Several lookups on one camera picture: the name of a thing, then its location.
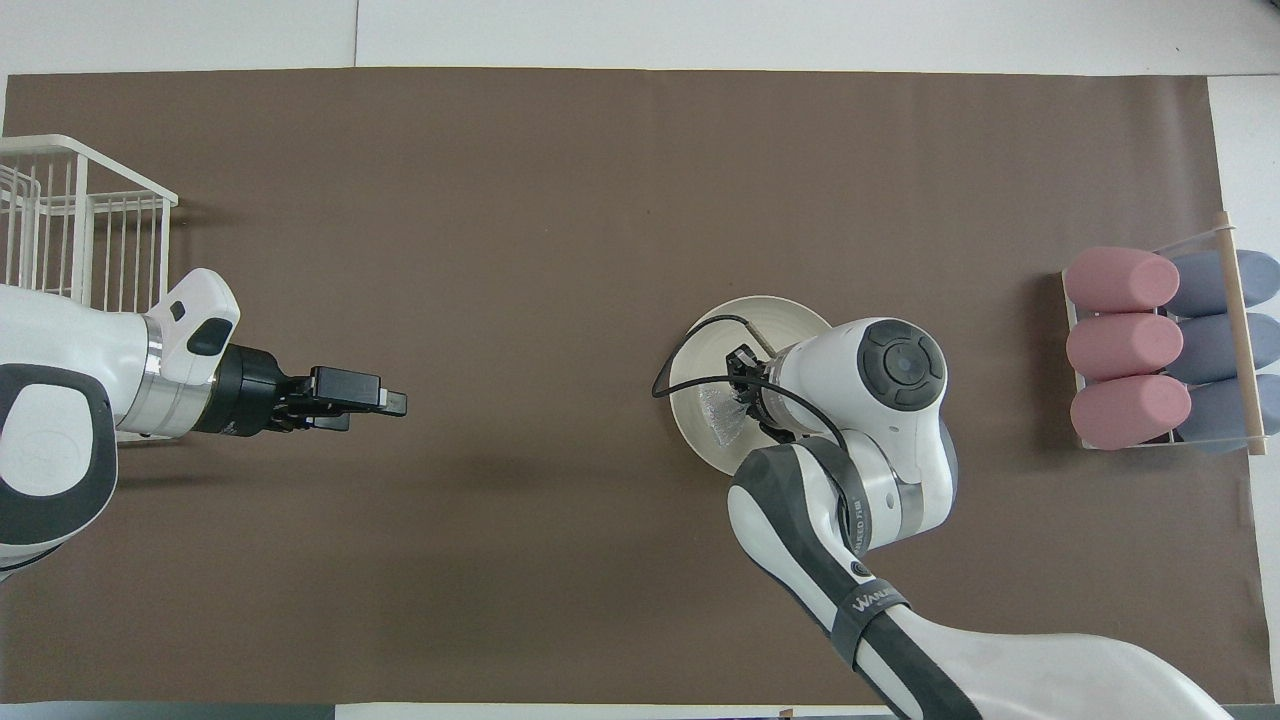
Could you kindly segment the pink plastic cup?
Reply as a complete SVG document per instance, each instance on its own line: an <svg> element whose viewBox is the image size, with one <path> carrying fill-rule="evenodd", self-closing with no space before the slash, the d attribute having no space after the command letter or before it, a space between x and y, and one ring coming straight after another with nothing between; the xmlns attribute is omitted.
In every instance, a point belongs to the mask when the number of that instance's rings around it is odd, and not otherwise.
<svg viewBox="0 0 1280 720"><path fill-rule="evenodd" d="M1093 448L1128 448L1189 418L1189 389L1167 375L1130 375L1087 386L1071 402L1071 425Z"/></svg>
<svg viewBox="0 0 1280 720"><path fill-rule="evenodd" d="M1091 247L1065 270L1064 288L1078 307L1094 313L1139 313L1169 302L1180 272L1158 254L1115 246Z"/></svg>
<svg viewBox="0 0 1280 720"><path fill-rule="evenodd" d="M1119 313L1087 318L1070 329L1066 355L1073 369L1101 382L1155 374L1184 347L1180 327L1153 313Z"/></svg>

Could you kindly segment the cream round plate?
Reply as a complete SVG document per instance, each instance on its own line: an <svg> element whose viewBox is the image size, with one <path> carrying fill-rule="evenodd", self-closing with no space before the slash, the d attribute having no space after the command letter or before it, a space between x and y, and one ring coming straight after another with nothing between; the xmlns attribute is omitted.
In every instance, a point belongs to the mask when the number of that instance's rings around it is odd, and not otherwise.
<svg viewBox="0 0 1280 720"><path fill-rule="evenodd" d="M745 325L736 320L721 320L698 331L676 354L667 386L727 375L727 354L740 345L750 345L759 360L767 364L788 346L831 328L826 319L809 307L768 295L731 300L713 307L698 320L721 315L741 316L749 323ZM744 432L731 446L717 447L699 407L699 387L677 391L668 400L681 436L712 468L732 475L753 450L776 443L758 425L758 429Z"/></svg>

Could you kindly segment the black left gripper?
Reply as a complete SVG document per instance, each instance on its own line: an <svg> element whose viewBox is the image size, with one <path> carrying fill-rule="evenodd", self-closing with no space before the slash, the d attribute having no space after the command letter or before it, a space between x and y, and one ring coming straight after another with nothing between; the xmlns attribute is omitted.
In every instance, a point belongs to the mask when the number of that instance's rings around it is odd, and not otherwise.
<svg viewBox="0 0 1280 720"><path fill-rule="evenodd" d="M288 398L303 378L287 375L274 355L229 345L218 365L212 386L195 429L202 433L251 437L261 430L349 429L347 413L406 416L408 397L381 384L379 375L339 368L312 369L312 397L340 414L303 416L289 409Z"/></svg>

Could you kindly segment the brown table mat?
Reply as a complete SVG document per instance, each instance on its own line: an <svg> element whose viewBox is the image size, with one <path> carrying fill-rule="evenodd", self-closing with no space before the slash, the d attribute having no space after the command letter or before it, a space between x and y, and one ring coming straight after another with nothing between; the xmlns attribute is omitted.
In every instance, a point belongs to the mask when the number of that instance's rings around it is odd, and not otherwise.
<svg viewBox="0 0 1280 720"><path fill-rule="evenodd" d="M8 135L175 191L233 340L410 397L122 450L0 585L0 702L874 702L650 383L710 307L901 316L957 502L870 553L923 616L1138 644L1272 698L1244 454L1080 448L1059 273L1221 208L1198 77L342 69L20 76Z"/></svg>

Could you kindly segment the white cup rack wooden rod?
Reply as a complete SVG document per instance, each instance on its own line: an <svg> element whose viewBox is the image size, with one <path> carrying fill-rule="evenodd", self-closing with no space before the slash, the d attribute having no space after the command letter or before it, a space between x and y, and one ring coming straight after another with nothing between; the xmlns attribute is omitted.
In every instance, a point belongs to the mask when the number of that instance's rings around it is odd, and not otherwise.
<svg viewBox="0 0 1280 720"><path fill-rule="evenodd" d="M1238 378L1239 382L1240 382L1240 389L1242 389L1242 397L1243 397L1243 407L1244 407L1247 447L1245 448L1239 448L1239 450L1244 450L1248 454L1254 455L1254 456L1262 456L1262 455L1266 455L1268 452L1268 439L1272 438L1272 437L1275 437L1277 433L1275 436L1266 436L1265 434L1265 429L1263 429L1263 419L1262 419L1262 413L1261 413L1261 407L1260 407L1260 391L1258 391L1256 377L1258 374L1265 374L1265 373L1262 373L1261 369L1254 369L1252 366L1252 363L1251 363L1251 360L1252 360L1252 357L1251 357L1251 355L1252 355L1252 351L1251 351L1251 333L1249 333L1247 319L1245 319L1245 314L1249 313L1249 309L1244 306L1244 299L1243 299L1243 293L1242 293L1240 270L1238 269L1238 265L1236 265L1236 250L1238 250L1238 247L1236 247L1233 232L1234 232L1234 227L1233 227L1233 223L1230 222L1229 215L1225 211L1220 211L1216 215L1215 223L1213 223L1213 225L1210 229L1207 229L1204 232L1201 232L1198 234L1194 234L1194 236L1192 236L1192 237L1189 237L1187 240L1181 240L1181 241L1178 241L1175 243L1169 243L1169 245L1166 245L1166 246L1164 246L1161 249L1157 249L1155 251L1149 251L1149 250L1146 250L1146 251L1158 254L1160 256L1164 256L1164 258L1169 259L1170 261L1172 261L1174 258L1180 258L1183 255L1188 255L1188 254L1193 254L1193 252L1204 252L1204 251L1217 251L1219 252L1220 263L1221 263L1221 268L1222 268L1222 274L1224 274L1224 279L1225 279L1225 286L1226 286L1226 299L1228 299L1228 311L1224 313L1224 314L1228 314L1231 318L1231 331L1233 331L1233 334L1234 334L1235 350L1236 350L1236 372L1238 372L1238 375L1234 377L1234 378ZM1082 320L1084 320L1087 318L1100 316L1100 315L1110 315L1110 314L1119 314L1119 313L1094 313L1094 311L1089 311L1089 310L1085 310L1083 307L1078 307L1075 304L1073 304L1068 299L1068 296L1065 293L1065 288L1064 288L1064 277L1065 277L1065 270L1070 266L1070 264L1064 270L1061 270L1059 273L1059 283L1061 284L1061 288L1062 288L1062 296L1064 296L1064 302L1065 302L1066 314L1068 314L1068 334L1069 334L1069 332L1070 332L1071 328L1074 328L1079 322L1082 322ZM1148 310L1148 311L1139 311L1139 313L1158 314L1161 316L1166 316L1167 319L1175 322L1178 325L1181 322L1184 322L1185 319L1190 319L1192 318L1192 316L1183 318L1183 316L1175 316L1175 315L1172 315L1166 309L1166 304L1162 305L1162 306L1158 306L1156 309L1152 309L1152 310ZM1068 360L1068 355L1066 355L1068 334L1066 334L1066 340L1064 342L1066 360ZM1083 375L1080 375L1078 372L1075 372L1073 369L1073 366L1071 366L1070 363L1069 363L1069 365L1071 368L1073 377L1074 377L1074 383L1075 383L1075 392L1074 392L1074 396L1071 397L1071 404L1073 404L1073 400L1075 398L1076 393L1079 393L1087 386L1092 386L1092 384L1098 383L1098 382L1088 380L1087 378L1084 378ZM1148 374L1148 375L1167 375L1167 377L1171 377L1171 375L1169 375L1166 373L1166 368L1164 368L1162 370L1160 370L1160 372L1157 372L1155 374ZM1192 388L1197 387L1197 386L1190 386L1190 384L1187 384L1187 383L1183 383L1183 384L1189 389L1189 392L1190 392ZM1082 442L1080 437L1076 434L1075 429L1073 428L1071 419L1070 419L1070 409L1069 409L1069 420L1070 420L1070 425L1071 425L1071 430L1073 430L1073 441L1074 441L1075 446L1085 448L1085 450L1091 450L1091 451L1105 451L1105 450L1093 448L1092 446ZM1135 445L1135 446L1132 446L1132 447L1128 447L1128 448L1157 448L1157 447L1192 447L1192 448L1196 448L1192 443L1184 442L1184 441L1181 441L1181 439L1178 438L1176 428L1172 429L1172 430L1170 430L1169 433L1166 433L1164 436L1156 437L1153 439L1146 441L1144 443Z"/></svg>

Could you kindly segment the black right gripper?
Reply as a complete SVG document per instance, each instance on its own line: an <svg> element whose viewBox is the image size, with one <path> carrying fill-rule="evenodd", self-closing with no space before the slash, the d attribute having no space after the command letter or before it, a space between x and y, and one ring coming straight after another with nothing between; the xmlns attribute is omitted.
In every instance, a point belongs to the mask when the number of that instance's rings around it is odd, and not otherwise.
<svg viewBox="0 0 1280 720"><path fill-rule="evenodd" d="M745 389L748 415L758 423L760 432L776 443L794 442L801 432L795 430L792 418L786 411L786 397L748 382L748 379L759 380L762 374L763 363L750 345L740 345L727 354L727 377L735 389Z"/></svg>

